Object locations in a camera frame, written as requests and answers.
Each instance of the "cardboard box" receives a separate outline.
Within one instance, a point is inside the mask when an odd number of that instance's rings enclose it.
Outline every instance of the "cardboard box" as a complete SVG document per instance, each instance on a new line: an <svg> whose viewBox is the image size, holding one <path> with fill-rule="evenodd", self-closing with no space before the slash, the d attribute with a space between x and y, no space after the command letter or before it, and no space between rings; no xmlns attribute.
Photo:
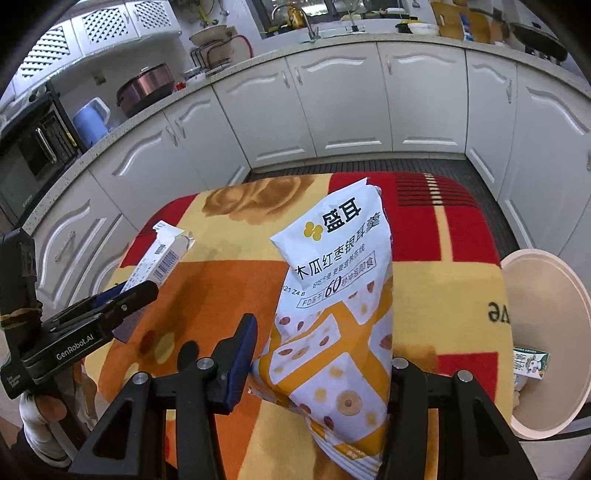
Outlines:
<svg viewBox="0 0 591 480"><path fill-rule="evenodd" d="M190 232L185 232L166 222L159 221L152 228L156 231L156 240L141 258L121 291L129 290L146 280L153 281L158 288L162 287L174 267L195 243ZM129 341L145 308L129 315L113 330L117 340L123 343Z"/></svg>
<svg viewBox="0 0 591 480"><path fill-rule="evenodd" d="M541 380L548 365L550 354L533 348L513 347L513 372Z"/></svg>

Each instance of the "white plastic bag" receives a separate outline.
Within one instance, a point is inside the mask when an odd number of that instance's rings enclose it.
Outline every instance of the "white plastic bag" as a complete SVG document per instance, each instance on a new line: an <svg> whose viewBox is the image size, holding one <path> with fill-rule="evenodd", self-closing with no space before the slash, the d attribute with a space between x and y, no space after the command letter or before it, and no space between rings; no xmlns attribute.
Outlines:
<svg viewBox="0 0 591 480"><path fill-rule="evenodd" d="M290 269L249 383L305 414L319 446L359 479L379 468L392 358L390 228L366 181L271 237Z"/></svg>

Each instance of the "trash bin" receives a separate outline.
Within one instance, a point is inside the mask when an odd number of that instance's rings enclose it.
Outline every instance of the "trash bin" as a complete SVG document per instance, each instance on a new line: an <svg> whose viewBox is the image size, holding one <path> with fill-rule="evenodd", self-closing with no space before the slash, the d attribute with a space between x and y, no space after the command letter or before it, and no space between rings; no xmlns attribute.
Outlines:
<svg viewBox="0 0 591 480"><path fill-rule="evenodd" d="M563 430L583 407L591 388L591 300L561 259L523 249L501 262L513 343L548 352L542 380L528 379L511 428L524 439Z"/></svg>

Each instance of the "cutting board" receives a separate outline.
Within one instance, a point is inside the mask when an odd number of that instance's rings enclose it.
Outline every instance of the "cutting board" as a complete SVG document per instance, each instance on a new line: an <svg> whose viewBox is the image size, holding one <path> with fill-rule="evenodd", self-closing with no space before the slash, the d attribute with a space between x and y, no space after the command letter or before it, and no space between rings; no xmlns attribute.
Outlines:
<svg viewBox="0 0 591 480"><path fill-rule="evenodd" d="M481 43L491 42L491 28L484 15L472 12L466 7L444 4L443 2L431 2L431 8L439 26L439 34L442 37L458 40L464 38L462 19L460 18L460 13L463 13L468 17L474 40Z"/></svg>

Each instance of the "yellow logo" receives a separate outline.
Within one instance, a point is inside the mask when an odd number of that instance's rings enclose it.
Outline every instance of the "yellow logo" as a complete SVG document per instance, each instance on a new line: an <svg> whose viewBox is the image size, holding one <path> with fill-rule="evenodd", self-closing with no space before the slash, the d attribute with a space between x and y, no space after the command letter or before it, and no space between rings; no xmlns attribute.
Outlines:
<svg viewBox="0 0 591 480"><path fill-rule="evenodd" d="M304 236L307 238L312 237L314 240L320 240L322 236L322 225L314 225L312 222L306 223L306 229L304 230Z"/></svg>

